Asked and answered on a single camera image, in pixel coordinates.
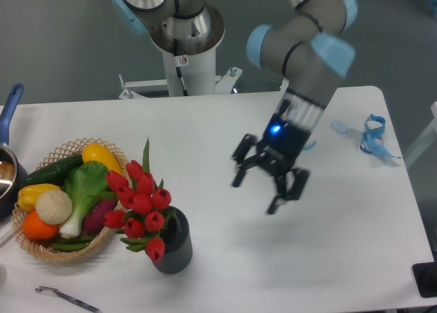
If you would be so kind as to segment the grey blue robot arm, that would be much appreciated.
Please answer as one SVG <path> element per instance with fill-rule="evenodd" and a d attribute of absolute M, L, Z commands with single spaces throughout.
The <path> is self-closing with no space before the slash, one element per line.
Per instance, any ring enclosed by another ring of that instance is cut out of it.
<path fill-rule="evenodd" d="M 356 0 L 290 0 L 295 16 L 280 28 L 260 25 L 250 34 L 246 55 L 258 68 L 281 75 L 283 97 L 261 138 L 247 134 L 232 158 L 233 186 L 246 172 L 260 167 L 270 174 L 277 192 L 267 210 L 298 200 L 309 171 L 295 162 L 345 79 L 354 47 L 339 34 L 357 15 Z M 221 13 L 206 0 L 111 0 L 120 20 L 132 32 L 148 34 L 161 51 L 171 96 L 215 94 L 216 48 L 225 26 Z"/>

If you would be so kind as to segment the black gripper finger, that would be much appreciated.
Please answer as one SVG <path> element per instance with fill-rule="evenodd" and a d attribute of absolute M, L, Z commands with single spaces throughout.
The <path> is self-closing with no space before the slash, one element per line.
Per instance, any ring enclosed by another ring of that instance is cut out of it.
<path fill-rule="evenodd" d="M 273 176 L 277 193 L 274 195 L 271 203 L 266 209 L 267 215 L 275 214 L 280 206 L 287 204 L 289 201 L 296 201 L 300 199 L 310 177 L 310 171 L 296 167 L 292 168 L 290 172 L 293 176 L 291 185 L 289 185 L 289 182 L 287 181 L 287 173 L 275 174 Z"/>
<path fill-rule="evenodd" d="M 246 165 L 244 160 L 249 150 L 257 143 L 255 135 L 247 133 L 236 147 L 232 154 L 232 159 L 236 162 L 236 176 L 232 182 L 232 187 L 239 187 L 246 175 Z"/>

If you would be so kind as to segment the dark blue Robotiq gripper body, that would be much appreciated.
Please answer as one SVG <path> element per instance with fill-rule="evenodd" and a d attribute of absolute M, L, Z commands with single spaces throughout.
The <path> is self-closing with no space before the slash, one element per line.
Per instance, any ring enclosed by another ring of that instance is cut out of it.
<path fill-rule="evenodd" d="M 263 137 L 255 144 L 255 154 L 245 160 L 245 169 L 260 167 L 276 182 L 284 182 L 311 132 L 274 113 Z"/>

